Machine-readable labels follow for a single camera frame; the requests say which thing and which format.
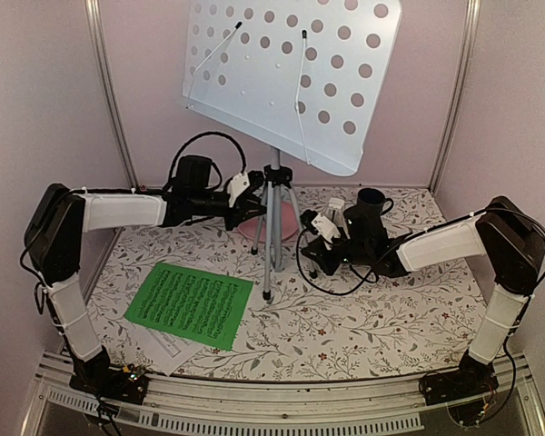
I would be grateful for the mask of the grey perforated music stand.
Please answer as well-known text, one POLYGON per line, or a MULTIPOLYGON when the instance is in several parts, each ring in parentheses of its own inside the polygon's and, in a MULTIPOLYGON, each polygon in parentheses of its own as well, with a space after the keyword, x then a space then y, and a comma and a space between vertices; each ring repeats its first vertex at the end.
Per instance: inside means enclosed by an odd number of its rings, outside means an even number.
POLYGON ((325 173, 359 171, 398 1, 193 1, 187 109, 325 173))

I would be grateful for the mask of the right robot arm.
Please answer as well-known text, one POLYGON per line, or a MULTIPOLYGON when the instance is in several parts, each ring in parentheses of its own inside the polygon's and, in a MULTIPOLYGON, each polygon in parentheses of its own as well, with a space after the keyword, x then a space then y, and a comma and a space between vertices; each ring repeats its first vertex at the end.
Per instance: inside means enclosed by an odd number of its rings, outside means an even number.
POLYGON ((302 231, 314 235, 296 247, 331 276, 344 264, 368 267, 360 279, 399 278, 439 263, 485 256, 493 268, 494 288, 481 327, 451 377, 460 396, 470 396, 491 375, 492 363, 522 320, 535 290, 545 278, 545 228, 509 198, 493 198, 483 209, 416 233, 391 238, 382 217, 393 200, 362 188, 355 205, 332 201, 327 213, 305 211, 302 231))

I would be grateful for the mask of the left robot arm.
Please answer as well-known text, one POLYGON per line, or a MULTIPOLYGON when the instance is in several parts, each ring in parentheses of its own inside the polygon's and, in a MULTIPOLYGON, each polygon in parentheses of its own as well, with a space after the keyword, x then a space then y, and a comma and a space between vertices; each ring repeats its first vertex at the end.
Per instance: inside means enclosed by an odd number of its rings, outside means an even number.
POLYGON ((232 230, 265 208, 256 196, 264 174, 246 168, 230 179, 207 157, 186 155, 173 160, 159 190, 86 188, 61 183, 46 189, 24 236, 21 267, 37 279, 35 304, 49 311, 70 352, 74 372, 98 394, 116 387, 110 358, 89 319, 79 282, 82 240, 86 233, 129 226, 176 227, 221 218, 232 230))

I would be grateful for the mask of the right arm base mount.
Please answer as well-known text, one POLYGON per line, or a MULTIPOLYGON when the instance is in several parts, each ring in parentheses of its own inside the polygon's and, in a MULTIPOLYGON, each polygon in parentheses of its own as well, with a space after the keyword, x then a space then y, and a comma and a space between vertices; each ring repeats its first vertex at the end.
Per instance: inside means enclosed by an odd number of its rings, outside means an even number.
POLYGON ((451 420, 461 427, 481 424, 499 388, 494 370, 455 369, 427 372, 419 380, 419 391, 427 405, 457 404, 447 407, 451 420))

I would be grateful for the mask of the green sheet music paper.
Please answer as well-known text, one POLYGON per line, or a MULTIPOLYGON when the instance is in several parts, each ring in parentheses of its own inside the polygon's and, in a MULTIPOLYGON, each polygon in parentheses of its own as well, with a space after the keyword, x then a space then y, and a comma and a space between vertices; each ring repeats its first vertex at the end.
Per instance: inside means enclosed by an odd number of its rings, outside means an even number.
POLYGON ((229 351, 252 290, 253 282, 244 279, 157 263, 124 318, 154 331, 229 351))

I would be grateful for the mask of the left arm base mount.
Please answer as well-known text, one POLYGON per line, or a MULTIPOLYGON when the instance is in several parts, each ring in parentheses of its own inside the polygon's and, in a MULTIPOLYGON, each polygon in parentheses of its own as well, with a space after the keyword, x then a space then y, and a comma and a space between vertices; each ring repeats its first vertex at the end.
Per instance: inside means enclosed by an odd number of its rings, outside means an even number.
POLYGON ((69 386, 76 391, 92 394, 97 399, 142 405, 149 378, 110 368, 106 363, 88 362, 75 365, 69 386))

